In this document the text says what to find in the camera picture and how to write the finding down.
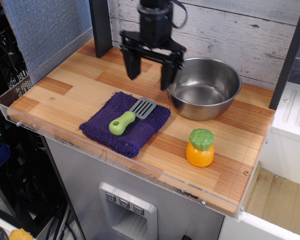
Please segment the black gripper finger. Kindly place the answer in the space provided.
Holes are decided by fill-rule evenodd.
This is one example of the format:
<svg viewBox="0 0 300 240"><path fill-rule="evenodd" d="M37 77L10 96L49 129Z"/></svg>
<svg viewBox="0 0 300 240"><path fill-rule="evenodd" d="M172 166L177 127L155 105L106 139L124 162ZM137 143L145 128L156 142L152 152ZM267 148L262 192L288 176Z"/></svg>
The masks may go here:
<svg viewBox="0 0 300 240"><path fill-rule="evenodd" d="M167 89L167 87L173 83L177 71L183 68L183 62L184 60L182 58L177 60L163 60L161 69L161 90Z"/></svg>
<svg viewBox="0 0 300 240"><path fill-rule="evenodd" d="M134 80L141 72L141 58L134 50L129 49L126 46L121 46L121 50L127 75L129 79Z"/></svg>

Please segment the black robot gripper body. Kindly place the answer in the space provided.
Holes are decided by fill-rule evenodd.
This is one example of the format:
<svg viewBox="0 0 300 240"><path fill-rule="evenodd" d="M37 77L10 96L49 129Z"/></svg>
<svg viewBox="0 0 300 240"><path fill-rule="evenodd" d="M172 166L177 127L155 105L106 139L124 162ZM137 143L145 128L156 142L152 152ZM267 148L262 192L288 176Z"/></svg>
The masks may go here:
<svg viewBox="0 0 300 240"><path fill-rule="evenodd" d="M186 48L176 43L172 37L173 28L182 28L173 22L173 8L170 4L140 4L139 31L121 31L121 46L134 50L140 58L152 59L157 62L163 60L183 59Z"/></svg>

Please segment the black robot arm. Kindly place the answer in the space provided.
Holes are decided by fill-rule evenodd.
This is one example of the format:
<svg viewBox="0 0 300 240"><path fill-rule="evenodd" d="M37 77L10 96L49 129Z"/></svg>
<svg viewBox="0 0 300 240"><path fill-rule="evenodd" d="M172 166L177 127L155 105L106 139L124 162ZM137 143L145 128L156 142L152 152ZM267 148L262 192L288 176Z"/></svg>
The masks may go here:
<svg viewBox="0 0 300 240"><path fill-rule="evenodd" d="M173 5L185 6L176 0L141 0L138 5L140 30L121 31L121 51L128 77L133 80L141 72L141 58L162 64L161 89L165 90L174 81L176 72L183 66L186 47L175 42L172 29Z"/></svg>

